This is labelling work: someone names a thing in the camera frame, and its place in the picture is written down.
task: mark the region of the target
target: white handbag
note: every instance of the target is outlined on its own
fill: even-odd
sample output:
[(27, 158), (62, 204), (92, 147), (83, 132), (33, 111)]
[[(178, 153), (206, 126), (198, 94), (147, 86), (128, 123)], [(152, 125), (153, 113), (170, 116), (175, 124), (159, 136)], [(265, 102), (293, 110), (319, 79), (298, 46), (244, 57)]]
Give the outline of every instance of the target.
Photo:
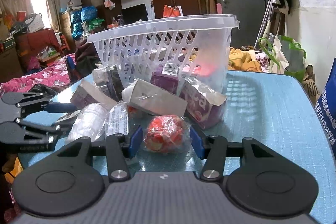
[(41, 14), (35, 14), (30, 19), (27, 19), (26, 24), (28, 26), (28, 32), (37, 32), (44, 28)]

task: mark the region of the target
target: window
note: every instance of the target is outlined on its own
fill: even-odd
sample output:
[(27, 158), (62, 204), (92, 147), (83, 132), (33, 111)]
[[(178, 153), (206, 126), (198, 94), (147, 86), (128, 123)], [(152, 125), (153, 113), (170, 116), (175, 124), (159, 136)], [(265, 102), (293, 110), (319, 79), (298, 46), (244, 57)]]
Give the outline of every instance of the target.
[(42, 21), (46, 28), (51, 28), (48, 9), (47, 9), (47, 0), (31, 0), (33, 5), (34, 13), (42, 15)]

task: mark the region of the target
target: brown paper bag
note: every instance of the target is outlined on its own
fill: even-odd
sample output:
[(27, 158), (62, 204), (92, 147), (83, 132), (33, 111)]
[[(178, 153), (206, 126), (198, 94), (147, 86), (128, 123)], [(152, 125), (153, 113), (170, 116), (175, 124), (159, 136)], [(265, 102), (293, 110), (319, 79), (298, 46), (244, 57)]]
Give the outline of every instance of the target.
[(306, 74), (302, 81), (302, 86), (305, 89), (311, 102), (315, 105), (321, 93), (319, 92), (315, 84), (315, 74), (313, 73), (312, 65), (309, 65), (306, 68)]

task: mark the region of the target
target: red container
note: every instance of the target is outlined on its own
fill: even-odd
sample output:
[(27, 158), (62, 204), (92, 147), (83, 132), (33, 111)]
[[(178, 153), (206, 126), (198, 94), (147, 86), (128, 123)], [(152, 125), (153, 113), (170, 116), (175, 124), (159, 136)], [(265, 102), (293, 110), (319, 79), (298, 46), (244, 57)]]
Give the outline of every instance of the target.
[(27, 14), (27, 12), (25, 12), (25, 11), (17, 12), (17, 14), (16, 14), (16, 21), (18, 21), (18, 22), (23, 22), (23, 21), (25, 21), (25, 19), (26, 19), (26, 14)]

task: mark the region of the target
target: floral blanket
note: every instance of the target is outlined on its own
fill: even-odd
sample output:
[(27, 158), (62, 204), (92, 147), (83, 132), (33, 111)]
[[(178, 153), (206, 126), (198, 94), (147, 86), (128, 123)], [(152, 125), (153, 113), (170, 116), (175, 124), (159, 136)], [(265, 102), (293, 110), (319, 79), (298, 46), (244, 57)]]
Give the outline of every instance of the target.
[(6, 92), (28, 92), (36, 84), (44, 84), (49, 87), (62, 87), (70, 84), (65, 57), (56, 60), (51, 66), (40, 72), (25, 75), (20, 78), (0, 84), (0, 97)]

